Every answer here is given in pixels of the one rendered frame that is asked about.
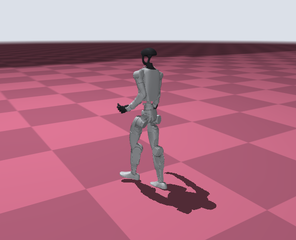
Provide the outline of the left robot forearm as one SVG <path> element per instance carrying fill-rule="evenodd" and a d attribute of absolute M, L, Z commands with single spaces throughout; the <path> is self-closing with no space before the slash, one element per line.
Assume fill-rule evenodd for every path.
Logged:
<path fill-rule="evenodd" d="M 132 103 L 129 104 L 128 107 L 126 107 L 126 111 L 130 111 L 130 110 L 134 110 L 135 107 L 137 107 L 139 104 L 142 103 L 142 99 L 143 99 L 144 95 L 142 93 L 138 93 L 137 97 L 135 97 L 135 99 L 132 101 Z"/>

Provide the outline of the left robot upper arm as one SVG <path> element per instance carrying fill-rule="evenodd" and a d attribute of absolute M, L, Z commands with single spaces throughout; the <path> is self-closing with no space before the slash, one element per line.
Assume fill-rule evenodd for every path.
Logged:
<path fill-rule="evenodd" d="M 133 78 L 135 79 L 136 84 L 137 84 L 137 88 L 140 91 L 139 93 L 142 93 L 144 95 L 144 97 L 143 97 L 143 99 L 144 99 L 144 98 L 146 98 L 147 94 L 146 94 L 146 90 L 145 90 L 143 77 L 144 77 L 144 70 L 138 70 L 133 73 Z"/>

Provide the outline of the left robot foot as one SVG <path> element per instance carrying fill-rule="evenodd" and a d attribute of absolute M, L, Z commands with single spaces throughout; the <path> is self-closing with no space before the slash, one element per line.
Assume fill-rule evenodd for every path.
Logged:
<path fill-rule="evenodd" d="M 134 179 L 134 180 L 140 179 L 140 175 L 138 173 L 135 173 L 135 175 L 131 175 L 131 171 L 121 171 L 120 176 L 128 179 Z"/>

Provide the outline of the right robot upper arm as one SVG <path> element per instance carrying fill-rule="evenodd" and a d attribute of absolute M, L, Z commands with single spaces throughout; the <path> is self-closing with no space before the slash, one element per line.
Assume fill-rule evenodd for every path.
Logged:
<path fill-rule="evenodd" d="M 162 78 L 163 78 L 163 73 L 160 72 L 160 87 L 159 87 L 159 93 L 160 93 L 160 88 L 161 88 Z"/>

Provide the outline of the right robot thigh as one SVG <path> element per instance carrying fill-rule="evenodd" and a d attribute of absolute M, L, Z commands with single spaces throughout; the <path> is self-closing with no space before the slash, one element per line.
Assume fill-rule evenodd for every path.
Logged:
<path fill-rule="evenodd" d="M 161 123 L 161 116 L 157 114 L 156 121 L 147 124 L 148 138 L 152 148 L 152 152 L 155 156 L 161 156 L 163 154 L 162 147 L 158 145 L 159 128 L 156 125 L 160 123 Z"/>

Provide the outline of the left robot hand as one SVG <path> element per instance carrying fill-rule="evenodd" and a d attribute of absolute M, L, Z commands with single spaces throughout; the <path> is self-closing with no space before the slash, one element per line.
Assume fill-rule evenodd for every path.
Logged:
<path fill-rule="evenodd" d="M 118 110 L 119 110 L 119 112 L 121 112 L 121 113 L 125 113 L 125 112 L 127 112 L 126 111 L 126 107 L 128 107 L 129 105 L 125 105 L 125 106 L 121 106 L 121 105 L 117 105 L 117 108 L 118 108 Z"/>

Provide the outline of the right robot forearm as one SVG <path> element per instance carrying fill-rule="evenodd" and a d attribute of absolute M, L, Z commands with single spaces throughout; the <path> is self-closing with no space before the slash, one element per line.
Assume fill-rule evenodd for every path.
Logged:
<path fill-rule="evenodd" d="M 158 103 L 159 103 L 160 95 L 161 95 L 161 92 L 159 93 L 157 100 L 156 100 L 156 101 L 153 101 L 153 107 L 154 107 L 154 108 L 156 108 L 156 106 L 157 106 Z"/>

